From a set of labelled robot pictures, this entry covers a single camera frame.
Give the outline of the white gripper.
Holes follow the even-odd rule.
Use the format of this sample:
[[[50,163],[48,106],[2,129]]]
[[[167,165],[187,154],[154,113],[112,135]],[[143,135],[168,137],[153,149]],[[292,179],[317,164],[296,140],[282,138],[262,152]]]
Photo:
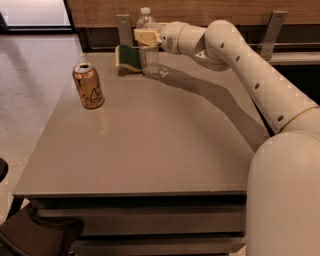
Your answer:
[[[158,22],[158,26],[163,27],[159,33],[152,29],[135,29],[134,37],[139,43],[156,47],[161,44],[162,49],[171,54],[182,54],[181,35],[187,23],[183,22]]]

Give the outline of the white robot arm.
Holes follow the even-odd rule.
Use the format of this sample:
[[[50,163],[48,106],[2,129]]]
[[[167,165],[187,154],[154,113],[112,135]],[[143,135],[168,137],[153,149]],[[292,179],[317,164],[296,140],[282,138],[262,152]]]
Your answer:
[[[256,151],[247,183],[247,256],[320,256],[320,106],[275,70],[228,21],[137,29],[135,39],[232,69],[274,135]]]

